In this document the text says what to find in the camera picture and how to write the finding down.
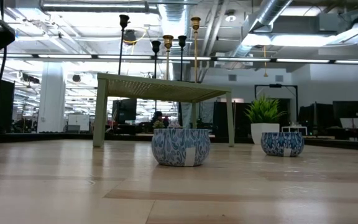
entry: blue and white pot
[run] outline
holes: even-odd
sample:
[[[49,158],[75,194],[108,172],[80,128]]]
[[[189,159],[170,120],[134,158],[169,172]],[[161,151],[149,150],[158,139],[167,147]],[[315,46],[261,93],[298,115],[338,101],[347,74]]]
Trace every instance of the blue and white pot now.
[[[305,140],[296,133],[262,133],[262,149],[269,156],[298,156],[301,154]]]
[[[165,166],[199,166],[208,157],[208,129],[155,129],[154,158]]]

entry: green plant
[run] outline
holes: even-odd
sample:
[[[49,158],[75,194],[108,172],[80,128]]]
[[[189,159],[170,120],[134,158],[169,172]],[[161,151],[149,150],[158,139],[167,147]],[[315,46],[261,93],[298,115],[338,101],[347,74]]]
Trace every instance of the green plant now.
[[[162,121],[156,120],[153,124],[153,128],[165,128],[165,126]]]
[[[277,99],[261,96],[252,102],[245,114],[251,123],[278,123],[279,117],[285,114],[284,111],[278,112],[278,102]]]

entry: table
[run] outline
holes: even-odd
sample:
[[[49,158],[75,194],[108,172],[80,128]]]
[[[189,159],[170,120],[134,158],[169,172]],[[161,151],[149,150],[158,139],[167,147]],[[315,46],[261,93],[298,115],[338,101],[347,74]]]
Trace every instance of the table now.
[[[304,127],[304,126],[286,126],[286,127],[281,127],[281,132],[284,132],[284,129],[287,128],[289,131],[291,132],[291,129],[297,129],[297,132],[299,132],[299,129],[305,129],[305,133],[306,135],[308,135],[308,127]]]
[[[93,147],[102,147],[104,145],[104,124],[106,121],[107,98],[109,96],[192,103],[192,123],[193,128],[197,128],[196,104],[200,101],[221,95],[226,95],[229,146],[233,147],[234,128],[230,88],[199,83],[99,73]]]

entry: white label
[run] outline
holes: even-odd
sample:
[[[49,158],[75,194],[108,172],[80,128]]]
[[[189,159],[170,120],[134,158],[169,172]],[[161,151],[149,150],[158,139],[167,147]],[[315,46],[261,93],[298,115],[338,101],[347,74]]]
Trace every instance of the white label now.
[[[187,148],[185,166],[194,166],[195,159],[196,159],[196,148],[195,147]]]
[[[291,156],[291,149],[289,149],[289,148],[284,149],[284,156],[290,157]]]

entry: candle holder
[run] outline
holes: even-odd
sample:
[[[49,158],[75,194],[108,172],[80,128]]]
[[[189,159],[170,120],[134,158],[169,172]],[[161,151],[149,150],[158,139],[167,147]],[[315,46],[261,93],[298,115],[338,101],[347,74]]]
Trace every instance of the candle holder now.
[[[183,48],[186,46],[187,36],[181,35],[178,37],[180,46],[180,81],[183,80]]]
[[[121,26],[121,45],[119,49],[118,75],[121,74],[122,44],[124,43],[124,30],[128,26],[129,16],[119,15],[119,25]]]
[[[167,77],[165,79],[168,80],[169,79],[169,52],[172,47],[173,36],[164,35],[162,36],[162,38],[164,39],[164,46],[167,48],[167,72],[166,72]]]
[[[153,52],[154,52],[154,78],[157,78],[157,54],[160,51],[161,42],[158,40],[152,41]]]
[[[191,26],[194,29],[194,68],[195,68],[195,83],[197,83],[197,34],[198,34],[198,28],[200,28],[200,18],[199,17],[193,17],[191,18]]]

